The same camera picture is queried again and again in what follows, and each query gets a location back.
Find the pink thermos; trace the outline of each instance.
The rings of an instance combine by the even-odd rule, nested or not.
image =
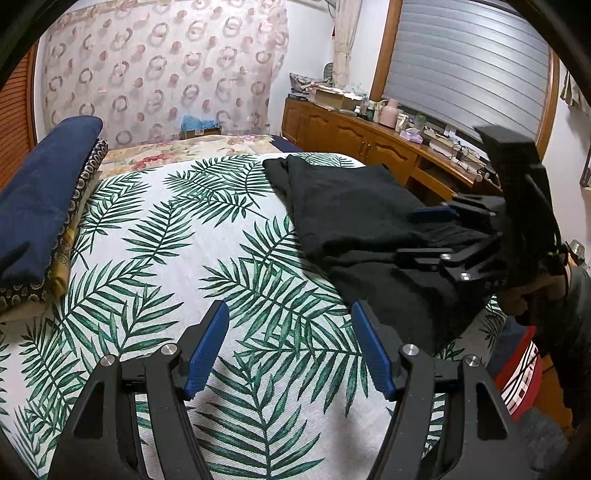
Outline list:
[[[382,114],[379,117],[379,122],[386,127],[396,128],[397,120],[398,101],[390,99],[388,100],[388,103],[382,107]]]

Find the wooden louvered door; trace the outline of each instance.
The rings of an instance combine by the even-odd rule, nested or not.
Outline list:
[[[33,74],[34,45],[0,90],[0,191],[35,146]]]

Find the blue gripper pad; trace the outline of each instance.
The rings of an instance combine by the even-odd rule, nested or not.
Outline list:
[[[351,323],[375,389],[383,393],[386,400],[391,399],[396,388],[392,383],[390,360],[358,301],[351,308]]]
[[[197,392],[205,388],[229,325],[230,310],[226,302],[221,302],[191,357],[189,379],[184,388],[189,398],[193,398]]]

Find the cabinet door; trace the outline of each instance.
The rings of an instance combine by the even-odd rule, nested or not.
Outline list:
[[[296,100],[286,100],[285,109],[283,110],[282,134],[292,143],[297,143],[304,114],[303,105],[300,105],[300,103]]]
[[[363,163],[385,163],[401,185],[405,185],[417,161],[417,154],[394,139],[373,134],[365,150]]]
[[[306,118],[305,131],[302,132],[304,145],[301,148],[307,152],[331,152],[331,130],[334,124],[328,112],[320,108],[311,108]]]
[[[362,160],[368,138],[369,131],[366,128],[339,118],[335,125],[333,151],[357,160]]]

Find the bottle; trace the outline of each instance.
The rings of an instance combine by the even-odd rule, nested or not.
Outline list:
[[[361,116],[365,116],[366,112],[368,111],[368,105],[369,105],[369,98],[368,98],[367,94],[365,94],[363,96],[363,100],[361,100],[361,105],[359,106],[359,113],[361,113]]]

